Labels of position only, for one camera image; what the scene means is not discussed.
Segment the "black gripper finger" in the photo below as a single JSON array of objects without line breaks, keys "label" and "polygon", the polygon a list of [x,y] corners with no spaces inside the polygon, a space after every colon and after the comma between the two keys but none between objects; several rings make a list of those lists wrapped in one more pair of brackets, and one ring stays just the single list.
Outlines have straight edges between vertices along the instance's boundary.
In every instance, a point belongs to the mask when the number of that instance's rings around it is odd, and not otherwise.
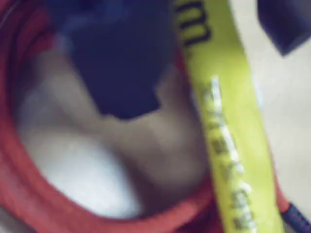
[{"label": "black gripper finger", "polygon": [[261,27],[282,56],[311,37],[309,0],[259,0],[257,12]]},{"label": "black gripper finger", "polygon": [[48,0],[62,49],[98,110],[132,119],[159,108],[156,86],[173,61],[167,0]]}]

